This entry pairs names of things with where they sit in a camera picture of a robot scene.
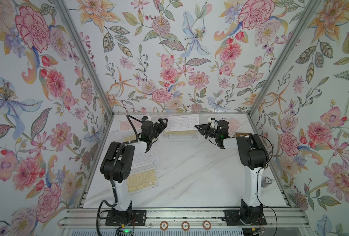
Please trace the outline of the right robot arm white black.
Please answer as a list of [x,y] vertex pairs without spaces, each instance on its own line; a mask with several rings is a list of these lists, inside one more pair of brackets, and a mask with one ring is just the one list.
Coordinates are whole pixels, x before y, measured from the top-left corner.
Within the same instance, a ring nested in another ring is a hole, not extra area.
[[241,164],[245,167],[245,191],[241,200],[240,220],[245,224],[263,217],[261,203],[261,182],[264,168],[269,162],[269,154],[259,135],[230,137],[229,122],[210,118],[207,124],[195,125],[195,129],[206,139],[213,138],[221,149],[236,149]]

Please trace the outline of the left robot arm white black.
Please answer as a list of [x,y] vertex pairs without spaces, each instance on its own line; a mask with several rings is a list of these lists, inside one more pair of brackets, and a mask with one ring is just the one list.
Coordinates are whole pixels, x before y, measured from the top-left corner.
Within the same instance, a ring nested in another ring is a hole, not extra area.
[[126,117],[133,128],[135,140],[111,142],[100,166],[101,174],[112,186],[114,204],[110,207],[117,211],[127,211],[132,207],[126,180],[132,170],[134,155],[150,151],[168,125],[166,118],[160,118],[154,123],[149,116],[140,120],[130,115]]

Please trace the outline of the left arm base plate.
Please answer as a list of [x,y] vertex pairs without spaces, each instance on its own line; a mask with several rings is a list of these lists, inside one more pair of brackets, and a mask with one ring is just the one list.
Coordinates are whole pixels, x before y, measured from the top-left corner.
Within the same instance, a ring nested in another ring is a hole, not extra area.
[[126,211],[112,209],[106,216],[106,226],[145,226],[146,210],[133,210],[132,208]]

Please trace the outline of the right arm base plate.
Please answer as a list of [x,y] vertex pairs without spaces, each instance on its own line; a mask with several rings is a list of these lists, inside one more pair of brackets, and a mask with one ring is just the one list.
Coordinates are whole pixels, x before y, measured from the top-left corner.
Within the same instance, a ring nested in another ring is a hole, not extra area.
[[263,211],[253,211],[253,213],[248,210],[241,211],[240,209],[226,209],[224,210],[223,221],[227,223],[228,226],[266,226],[267,221],[263,214]]

